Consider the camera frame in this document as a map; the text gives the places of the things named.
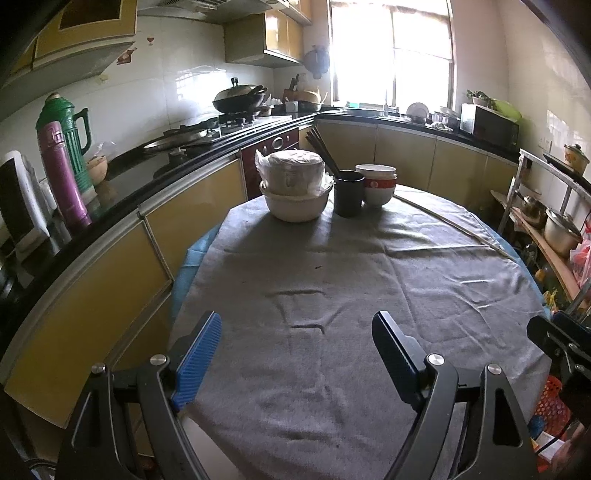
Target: gray tablecloth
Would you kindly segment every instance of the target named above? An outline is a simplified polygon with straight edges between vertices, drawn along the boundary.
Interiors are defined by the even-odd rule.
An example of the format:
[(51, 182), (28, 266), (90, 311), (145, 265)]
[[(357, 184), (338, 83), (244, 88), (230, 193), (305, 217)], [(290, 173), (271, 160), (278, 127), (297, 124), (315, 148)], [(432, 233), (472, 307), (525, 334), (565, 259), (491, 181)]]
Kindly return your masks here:
[[(495, 242), (462, 207), (397, 193)], [(374, 347), (388, 310), (424, 350), (457, 367), (495, 361), (526, 418), (549, 360), (527, 339), (542, 312), (520, 267), (399, 200), (355, 219), (284, 223), (264, 198), (231, 210), (173, 327), (204, 310), (222, 340), (188, 414), (250, 479), (381, 479), (415, 417)], [(461, 425), (456, 407), (435, 478), (447, 478)]]

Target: upper cabinet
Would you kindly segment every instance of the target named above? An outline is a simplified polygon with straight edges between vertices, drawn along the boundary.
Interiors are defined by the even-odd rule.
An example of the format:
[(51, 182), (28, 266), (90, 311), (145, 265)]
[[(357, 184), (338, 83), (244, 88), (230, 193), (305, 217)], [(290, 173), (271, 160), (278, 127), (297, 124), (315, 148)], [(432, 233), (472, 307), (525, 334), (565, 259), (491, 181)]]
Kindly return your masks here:
[(304, 57), (303, 27), (279, 10), (225, 24), (224, 41), (228, 63), (277, 68)]
[(72, 0), (39, 35), (35, 58), (96, 40), (134, 35), (136, 8), (137, 0)]
[(134, 43), (137, 0), (72, 0), (0, 89), (0, 121), (29, 102), (101, 74)]
[(301, 25), (312, 25), (312, 0), (288, 0), (276, 2), (272, 6)]

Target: potted plant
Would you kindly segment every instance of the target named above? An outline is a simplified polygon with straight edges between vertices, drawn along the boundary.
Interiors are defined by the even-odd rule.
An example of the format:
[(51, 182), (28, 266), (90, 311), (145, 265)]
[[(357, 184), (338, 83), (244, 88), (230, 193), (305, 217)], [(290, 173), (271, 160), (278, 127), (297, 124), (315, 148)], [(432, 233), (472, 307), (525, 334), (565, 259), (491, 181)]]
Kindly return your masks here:
[(487, 108), (491, 105), (491, 97), (489, 97), (484, 92), (472, 92), (471, 90), (468, 90), (466, 92), (466, 96), (469, 99), (472, 99), (472, 103), (474, 103), (474, 105), (485, 106)]

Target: red basket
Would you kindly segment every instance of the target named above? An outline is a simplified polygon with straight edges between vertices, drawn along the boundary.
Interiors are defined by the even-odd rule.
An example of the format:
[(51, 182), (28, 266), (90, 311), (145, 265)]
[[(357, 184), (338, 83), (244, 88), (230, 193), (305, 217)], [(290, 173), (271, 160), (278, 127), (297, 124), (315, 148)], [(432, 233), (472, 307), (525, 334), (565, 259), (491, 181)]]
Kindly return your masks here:
[(544, 392), (538, 402), (534, 415), (544, 419), (544, 431), (550, 435), (558, 435), (570, 420), (570, 410), (558, 397), (562, 383), (552, 375), (548, 376)]

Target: oven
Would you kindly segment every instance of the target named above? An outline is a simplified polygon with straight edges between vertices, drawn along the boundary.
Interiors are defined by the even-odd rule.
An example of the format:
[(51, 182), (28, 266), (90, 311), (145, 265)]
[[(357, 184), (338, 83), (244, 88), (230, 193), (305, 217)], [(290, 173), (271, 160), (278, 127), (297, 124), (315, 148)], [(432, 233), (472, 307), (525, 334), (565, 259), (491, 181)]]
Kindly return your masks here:
[(259, 188), (259, 185), (261, 184), (261, 176), (256, 170), (255, 165), (255, 152), (258, 150), (264, 156), (267, 156), (273, 152), (281, 150), (296, 150), (298, 148), (300, 148), (300, 131), (298, 128), (294, 128), (288, 132), (268, 138), (267, 140), (263, 140), (262, 142), (241, 150), (242, 169), (244, 171), (246, 193), (249, 200), (262, 195), (261, 189)]

